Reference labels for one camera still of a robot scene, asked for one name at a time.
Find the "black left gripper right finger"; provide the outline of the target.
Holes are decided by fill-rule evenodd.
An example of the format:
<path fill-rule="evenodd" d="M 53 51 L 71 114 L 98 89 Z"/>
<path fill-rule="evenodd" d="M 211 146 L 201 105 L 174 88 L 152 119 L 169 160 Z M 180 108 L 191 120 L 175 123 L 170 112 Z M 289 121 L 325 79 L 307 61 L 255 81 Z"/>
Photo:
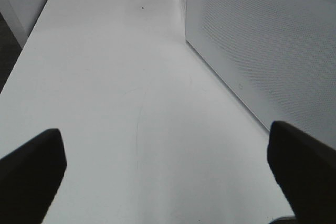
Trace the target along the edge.
<path fill-rule="evenodd" d="M 271 124 L 267 162 L 299 223 L 335 223 L 335 150 L 284 121 Z"/>

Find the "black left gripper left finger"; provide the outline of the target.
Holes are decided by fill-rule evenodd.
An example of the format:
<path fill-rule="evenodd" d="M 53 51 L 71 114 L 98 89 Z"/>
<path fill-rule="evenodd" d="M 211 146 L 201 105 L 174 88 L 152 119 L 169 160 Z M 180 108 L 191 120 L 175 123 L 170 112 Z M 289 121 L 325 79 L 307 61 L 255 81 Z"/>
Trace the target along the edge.
<path fill-rule="evenodd" d="M 58 129 L 1 158 L 1 223 L 42 223 L 67 167 Z"/>

